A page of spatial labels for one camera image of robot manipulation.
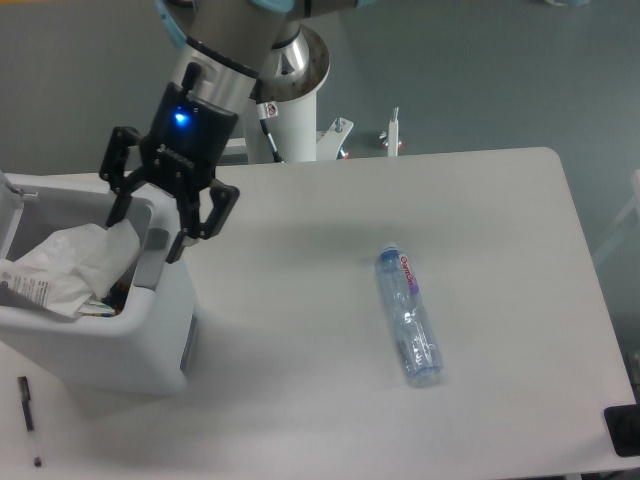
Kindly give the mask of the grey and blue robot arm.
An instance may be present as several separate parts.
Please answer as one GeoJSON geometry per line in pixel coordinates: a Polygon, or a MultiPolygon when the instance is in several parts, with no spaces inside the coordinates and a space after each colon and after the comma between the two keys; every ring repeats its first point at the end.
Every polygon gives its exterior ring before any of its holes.
{"type": "Polygon", "coordinates": [[[172,80],[146,135],[113,129],[99,176],[115,201],[106,221],[124,219],[133,193],[153,185],[176,201],[180,227],[166,260],[217,235],[239,198],[215,169],[240,113],[266,96],[268,56],[291,41],[294,22],[364,7],[362,1],[196,1],[172,80]]]}

